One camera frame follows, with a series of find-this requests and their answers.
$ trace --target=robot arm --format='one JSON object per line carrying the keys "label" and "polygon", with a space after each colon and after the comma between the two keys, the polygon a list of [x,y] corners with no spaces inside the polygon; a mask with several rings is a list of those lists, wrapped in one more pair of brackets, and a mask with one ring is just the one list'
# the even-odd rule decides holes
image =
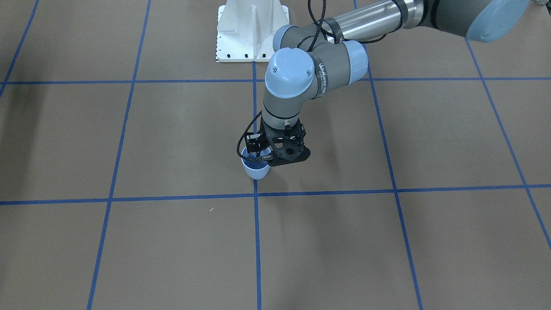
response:
{"label": "robot arm", "polygon": [[[302,105],[366,74],[368,56],[361,42],[374,42],[374,38],[400,28],[416,26],[492,42],[516,24],[528,3],[529,0],[380,0],[333,18],[322,17],[321,22],[302,28],[281,27],[274,36],[275,53],[266,71],[259,131],[246,132],[240,139],[241,142],[245,138],[248,153],[257,153],[257,157],[243,157],[239,145],[238,154],[248,161],[266,161],[270,166],[308,159],[306,131],[299,120]],[[268,147],[271,153],[260,156]]]}

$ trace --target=white mounting bracket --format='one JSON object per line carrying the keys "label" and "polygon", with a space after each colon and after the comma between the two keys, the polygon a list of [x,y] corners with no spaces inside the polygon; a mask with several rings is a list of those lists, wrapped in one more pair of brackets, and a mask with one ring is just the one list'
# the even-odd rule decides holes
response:
{"label": "white mounting bracket", "polygon": [[269,61],[273,36],[289,24],[289,8],[279,0],[228,0],[218,8],[216,61]]}

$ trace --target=vertical blue line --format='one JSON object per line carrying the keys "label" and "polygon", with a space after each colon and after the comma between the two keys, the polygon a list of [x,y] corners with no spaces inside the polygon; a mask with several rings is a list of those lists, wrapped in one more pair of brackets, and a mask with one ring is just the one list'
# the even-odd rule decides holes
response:
{"label": "vertical blue line", "polygon": [[0,97],[4,93],[4,88],[6,88],[6,83],[9,80],[9,76],[12,74],[13,67],[15,66],[15,62],[17,60],[17,57],[19,56],[19,52],[21,51],[21,47],[23,46],[23,42],[25,41],[25,38],[27,37],[27,33],[29,32],[29,28],[31,27],[31,23],[33,22],[34,15],[36,13],[36,8],[38,7],[38,2],[40,0],[36,0],[35,5],[33,7],[33,11],[31,12],[31,16],[29,17],[29,22],[27,23],[27,27],[25,27],[25,31],[23,32],[23,36],[21,37],[21,41],[19,41],[19,45],[17,46],[17,49],[15,50],[15,55],[13,55],[12,63],[9,65],[8,73],[6,73],[6,77],[4,78],[4,83],[2,83],[2,87],[0,88]]}
{"label": "vertical blue line", "polygon": [[138,66],[139,66],[139,60],[140,56],[142,54],[142,47],[143,47],[143,41],[145,38],[145,30],[147,28],[147,20],[149,18],[149,9],[151,7],[151,0],[147,1],[147,9],[145,10],[145,17],[143,21],[142,26],[142,36],[140,37],[139,46],[138,46],[138,53],[136,55],[136,64],[134,65],[134,72],[132,74],[132,84],[130,85],[130,92],[128,94],[128,101],[126,103],[126,110],[125,110],[125,118],[122,123],[122,130],[121,130],[121,137],[118,143],[118,150],[117,150],[117,158],[115,160],[115,166],[113,168],[113,177],[111,179],[111,188],[109,190],[109,200],[107,202],[107,208],[105,209],[105,217],[104,217],[104,224],[101,229],[101,237],[100,237],[100,243],[98,246],[98,255],[96,257],[96,264],[94,267],[94,276],[92,277],[92,283],[90,286],[90,295],[88,297],[88,306],[87,310],[92,309],[92,303],[94,301],[94,293],[96,289],[96,283],[98,281],[98,273],[100,269],[100,263],[101,263],[101,255],[103,253],[103,246],[105,243],[105,235],[107,233],[107,224],[109,222],[109,214],[111,212],[111,203],[113,199],[113,194],[115,192],[115,183],[117,180],[117,173],[118,173],[118,165],[121,160],[121,153],[122,153],[122,145],[125,141],[125,133],[126,133],[126,122],[128,121],[128,113],[130,111],[130,106],[132,104],[132,96],[134,94],[134,86],[136,85],[136,76],[138,74]]}
{"label": "vertical blue line", "polygon": [[[354,1],[354,8],[358,8],[358,4],[356,3],[356,0]],[[398,194],[398,187],[396,186],[396,179],[394,178],[394,170],[392,169],[392,161],[390,159],[390,152],[388,151],[388,144],[386,141],[386,135],[385,135],[385,127],[382,123],[382,117],[381,117],[381,110],[379,109],[379,101],[377,99],[377,92],[375,91],[375,82],[373,80],[373,74],[371,73],[371,65],[368,66],[368,74],[369,74],[369,83],[371,84],[371,92],[373,95],[373,101],[375,103],[375,109],[377,111],[377,119],[379,120],[379,128],[381,130],[381,137],[383,146],[385,148],[385,155],[386,155],[386,161],[388,164],[388,172],[390,173],[390,180],[392,182],[392,190],[394,192],[394,199],[396,201],[396,207],[398,209],[398,217],[400,218],[400,225],[402,226],[402,235],[404,238],[404,244],[406,245],[406,252],[408,255],[408,261],[409,261],[409,269],[412,274],[412,280],[413,280],[413,286],[415,288],[415,295],[417,297],[417,305],[419,306],[419,310],[423,310],[423,301],[421,300],[421,292],[419,290],[419,284],[417,282],[417,273],[415,272],[415,265],[413,264],[413,256],[412,251],[409,246],[409,238],[408,238],[408,232],[406,230],[406,222],[404,220],[404,215],[402,212],[402,204],[400,203],[400,196]]]}
{"label": "vertical blue line", "polygon": [[[256,116],[256,63],[252,63],[252,114]],[[258,181],[254,180],[254,200],[255,200],[255,243],[256,243],[256,307],[262,309],[262,284],[261,284],[261,266],[260,266],[260,220],[258,218]]]}
{"label": "vertical blue line", "polygon": [[467,39],[465,39],[465,43],[467,44],[467,47],[469,48],[469,52],[471,53],[471,57],[473,59],[474,65],[477,68],[478,75],[480,76],[480,80],[482,81],[482,85],[484,85],[484,90],[486,91],[486,95],[488,96],[488,100],[490,101],[491,108],[494,111],[495,118],[498,120],[498,124],[499,124],[499,127],[501,129],[501,133],[503,134],[503,137],[505,138],[505,142],[507,143],[507,147],[509,148],[509,152],[511,153],[511,156],[513,157],[513,161],[515,162],[515,166],[517,168],[518,174],[520,175],[520,178],[522,180],[522,185],[524,186],[524,189],[526,190],[526,194],[528,195],[528,199],[530,200],[530,203],[532,204],[532,208],[534,209],[534,213],[536,214],[536,217],[538,218],[539,226],[542,229],[543,235],[545,236],[545,239],[547,241],[547,246],[549,247],[549,249],[551,249],[551,239],[549,239],[549,234],[547,233],[547,229],[545,228],[545,224],[543,223],[542,217],[539,214],[538,207],[536,206],[534,198],[532,197],[532,193],[530,192],[530,188],[528,187],[528,184],[526,183],[526,179],[524,177],[524,174],[522,173],[522,169],[520,168],[520,164],[518,163],[515,152],[513,151],[513,146],[511,144],[511,141],[509,140],[507,132],[505,132],[505,127],[503,126],[503,123],[501,122],[501,118],[499,117],[498,110],[495,107],[494,99],[492,98],[492,96],[490,94],[490,90],[488,89],[488,85],[486,84],[486,80],[484,79],[484,76],[482,75],[482,71],[480,70],[480,66],[478,66],[477,58],[475,57],[473,49],[471,48],[471,44],[469,43],[469,41]]}

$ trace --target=light blue joint cap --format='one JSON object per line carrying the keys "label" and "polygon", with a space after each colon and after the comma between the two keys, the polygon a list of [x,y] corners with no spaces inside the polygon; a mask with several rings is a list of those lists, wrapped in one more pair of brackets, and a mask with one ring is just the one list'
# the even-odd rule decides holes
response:
{"label": "light blue joint cap", "polygon": [[493,0],[474,19],[467,40],[493,42],[511,30],[530,0]]}
{"label": "light blue joint cap", "polygon": [[266,89],[278,98],[294,98],[310,87],[315,75],[314,61],[308,53],[285,47],[268,63]]}
{"label": "light blue joint cap", "polygon": [[281,49],[281,41],[283,40],[283,36],[289,30],[289,28],[296,27],[295,25],[283,25],[281,28],[279,28],[275,34],[274,34],[274,40],[272,41],[272,47],[274,48],[274,52]]}
{"label": "light blue joint cap", "polygon": [[368,72],[368,53],[358,41],[345,41],[344,45],[348,50],[348,58],[350,59],[350,80],[347,85],[350,85],[364,77]]}

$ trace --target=grid pattern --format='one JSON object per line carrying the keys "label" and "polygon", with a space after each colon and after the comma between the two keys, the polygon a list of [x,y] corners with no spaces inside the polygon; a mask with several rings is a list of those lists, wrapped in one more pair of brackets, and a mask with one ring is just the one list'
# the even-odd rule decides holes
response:
{"label": "grid pattern", "polygon": [[[10,76],[12,72],[14,71],[14,67],[17,63],[18,57],[21,53],[21,49],[24,46],[25,38],[28,35],[29,29],[33,26],[33,19],[37,13],[37,10],[40,9],[39,4],[42,1],[36,0],[34,3],[34,6],[32,8],[32,11],[30,13],[30,17],[28,20],[28,23],[26,25],[26,28],[23,32],[23,35],[20,39],[19,45],[17,46],[17,49],[15,50],[13,59],[9,65],[9,68],[7,70],[6,76],[3,79],[2,86],[0,88],[0,97],[3,95],[5,89],[9,85],[64,85],[64,84],[124,84],[129,86],[129,93],[128,93],[128,99],[126,104],[126,110],[124,113],[124,118],[122,122],[122,129],[120,132],[120,139],[118,142],[118,149],[116,152],[116,159],[114,168],[112,171],[112,178],[110,183],[110,190],[109,194],[106,197],[88,197],[88,198],[82,198],[82,199],[43,199],[43,200],[7,200],[7,201],[0,201],[0,205],[2,206],[9,206],[9,205],[52,205],[52,204],[104,204],[106,205],[105,208],[105,214],[103,223],[101,226],[101,230],[98,227],[98,233],[100,233],[100,239],[99,239],[99,247],[95,259],[95,265],[94,265],[94,271],[93,271],[93,277],[90,285],[90,292],[89,292],[89,298],[88,298],[88,305],[87,309],[93,308],[93,302],[94,302],[94,296],[95,296],[95,290],[96,290],[96,283],[98,281],[98,275],[101,273],[101,261],[102,261],[102,254],[104,249],[104,243],[107,235],[107,227],[109,224],[110,219],[110,213],[111,213],[111,206],[113,203],[116,202],[139,202],[139,201],[183,201],[183,200],[213,200],[213,199],[252,199],[254,203],[254,220],[255,220],[255,249],[256,249],[256,288],[257,288],[257,308],[262,308],[262,288],[261,288],[261,223],[260,223],[260,217],[259,217],[259,198],[261,197],[292,197],[292,196],[332,196],[332,195],[371,195],[371,194],[392,194],[397,208],[397,214],[399,217],[399,222],[401,225],[402,235],[403,235],[403,242],[407,253],[407,258],[409,261],[409,269],[411,273],[411,279],[413,282],[413,287],[415,290],[415,296],[417,299],[417,306],[419,309],[423,309],[423,294],[422,290],[420,290],[418,277],[415,269],[415,251],[412,251],[412,247],[410,246],[410,241],[408,238],[408,230],[407,230],[407,223],[406,219],[404,219],[404,212],[402,210],[402,203],[401,203],[401,194],[403,193],[432,193],[432,192],[462,192],[462,191],[502,191],[502,190],[510,190],[510,191],[518,191],[523,190],[526,193],[526,198],[528,198],[530,205],[533,208],[534,216],[537,218],[537,221],[539,223],[539,229],[541,231],[541,234],[544,235],[547,245],[549,249],[551,249],[551,240],[549,238],[549,233],[545,227],[544,221],[542,219],[542,216],[540,214],[540,211],[538,209],[538,204],[534,200],[532,196],[532,190],[534,189],[549,189],[551,188],[551,181],[548,184],[531,184],[529,183],[524,174],[523,170],[521,168],[521,165],[517,159],[517,155],[515,153],[515,150],[513,148],[513,145],[509,139],[509,136],[507,134],[506,126],[501,121],[500,114],[498,113],[498,109],[496,108],[496,105],[493,100],[492,92],[490,91],[490,88],[488,86],[488,81],[549,81],[551,80],[551,74],[550,76],[543,76],[543,77],[486,77],[483,75],[483,70],[479,66],[479,61],[477,60],[476,53],[473,51],[473,47],[471,44],[465,40],[465,44],[468,48],[468,51],[472,57],[472,62],[474,63],[476,70],[478,72],[478,76],[476,77],[395,77],[395,78],[377,78],[374,76],[374,73],[372,72],[371,68],[368,70],[369,77],[361,79],[363,82],[367,82],[370,85],[371,94],[375,103],[375,111],[377,120],[379,123],[380,128],[380,135],[382,139],[382,145],[384,148],[384,153],[386,156],[386,162],[388,166],[388,173],[390,175],[390,188],[383,188],[383,189],[363,189],[363,190],[326,190],[326,191],[278,191],[273,193],[266,193],[259,191],[258,183],[257,181],[253,182],[253,191],[251,193],[240,193],[240,194],[201,194],[201,195],[174,195],[174,196],[125,196],[125,197],[119,197],[116,196],[115,189],[117,184],[117,175],[119,173],[120,168],[120,162],[121,162],[121,155],[123,152],[123,148],[125,146],[125,137],[127,135],[127,121],[129,119],[129,113],[132,109],[132,102],[133,102],[133,96],[134,96],[134,89],[135,86],[138,84],[147,84],[147,83],[240,83],[240,84],[248,84],[252,85],[252,113],[251,116],[256,115],[258,110],[258,104],[257,104],[257,84],[263,83],[263,79],[257,78],[257,71],[260,69],[257,69],[257,64],[252,64],[252,78],[250,79],[138,79],[138,72],[139,72],[139,66],[140,66],[140,60],[142,55],[142,48],[144,45],[144,40],[146,36],[148,35],[148,19],[149,19],[149,13],[152,6],[152,0],[147,1],[147,7],[145,9],[145,16],[143,17],[143,24],[142,24],[142,30],[141,30],[141,37],[139,40],[139,46],[136,53],[135,58],[135,65],[133,69],[132,78],[129,80],[99,80],[99,81],[13,81]],[[353,0],[353,6],[357,7],[358,4],[356,3],[356,0]],[[381,111],[380,102],[379,102],[379,96],[377,95],[377,89],[378,89],[378,82],[409,82],[409,81],[423,81],[423,82],[432,82],[432,81],[476,81],[482,84],[484,91],[487,95],[488,103],[491,105],[491,109],[495,115],[495,119],[497,123],[499,124],[499,129],[501,130],[501,133],[503,135],[503,139],[505,140],[505,143],[507,145],[507,148],[510,152],[510,156],[512,157],[512,160],[514,161],[516,170],[518,172],[518,175],[520,177],[521,182],[519,184],[503,184],[503,185],[486,185],[486,186],[442,186],[442,187],[423,187],[423,188],[400,188],[397,185],[397,177],[395,176],[395,170],[393,169],[392,164],[392,152],[391,148],[389,147],[389,143],[387,141],[387,134],[385,131],[385,122],[383,121],[383,113]]]}

